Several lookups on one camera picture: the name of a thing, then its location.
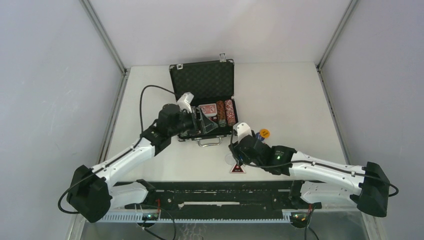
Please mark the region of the black aluminium poker case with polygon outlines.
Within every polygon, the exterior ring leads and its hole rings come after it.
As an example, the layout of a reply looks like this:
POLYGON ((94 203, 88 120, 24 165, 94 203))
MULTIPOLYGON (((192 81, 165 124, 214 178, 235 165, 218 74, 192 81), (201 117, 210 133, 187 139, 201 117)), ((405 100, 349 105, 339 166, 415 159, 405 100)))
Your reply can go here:
MULTIPOLYGON (((219 54, 219 60, 170 65, 169 73, 176 94, 190 92, 194 95, 191 101, 193 107, 232 100, 236 123, 238 122, 237 108, 233 99, 235 63, 233 59, 226 58, 225 53, 219 54)), ((201 140, 219 139, 219 143, 211 143, 211 146, 214 146, 221 144, 222 138, 230 136, 232 129, 233 126, 218 126, 217 129, 207 134, 183 133, 178 135, 177 139, 179 142, 197 141, 200 147, 209 146, 200 144, 201 140)))

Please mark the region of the red playing card deck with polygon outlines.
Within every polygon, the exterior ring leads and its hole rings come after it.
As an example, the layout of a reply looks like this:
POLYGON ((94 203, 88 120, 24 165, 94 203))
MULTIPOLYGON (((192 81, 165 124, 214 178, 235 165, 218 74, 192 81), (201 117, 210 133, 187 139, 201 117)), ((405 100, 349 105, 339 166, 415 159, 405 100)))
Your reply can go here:
POLYGON ((198 107, 206 117, 214 117, 218 114, 215 103, 201 104, 198 107))

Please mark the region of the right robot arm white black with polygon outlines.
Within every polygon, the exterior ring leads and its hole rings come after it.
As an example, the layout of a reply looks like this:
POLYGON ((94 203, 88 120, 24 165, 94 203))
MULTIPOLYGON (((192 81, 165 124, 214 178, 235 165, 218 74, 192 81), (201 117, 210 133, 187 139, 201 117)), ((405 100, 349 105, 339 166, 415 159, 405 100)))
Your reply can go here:
POLYGON ((381 166, 338 164, 312 157, 283 145, 269 146, 252 135, 230 140, 228 146, 238 165, 262 169, 272 175, 318 181, 349 193, 348 199, 361 212, 379 218, 387 216, 390 188, 381 166))

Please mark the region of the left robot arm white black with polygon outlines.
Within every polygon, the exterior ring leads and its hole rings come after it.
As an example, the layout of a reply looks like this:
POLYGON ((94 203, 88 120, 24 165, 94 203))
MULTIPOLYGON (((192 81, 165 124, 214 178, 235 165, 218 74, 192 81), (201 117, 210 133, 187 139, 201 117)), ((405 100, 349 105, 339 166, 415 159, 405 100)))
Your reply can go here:
POLYGON ((146 184, 134 181, 117 186, 117 182, 135 167, 154 158, 172 141, 172 137, 184 133, 208 134, 219 125, 210 120, 201 109, 182 109, 176 104, 166 104, 159 111, 138 140, 111 159, 87 167, 81 165, 73 174, 70 187, 61 195, 58 203, 65 199, 86 220, 95 223, 109 210, 138 203, 149 209, 156 203, 157 196, 146 184))

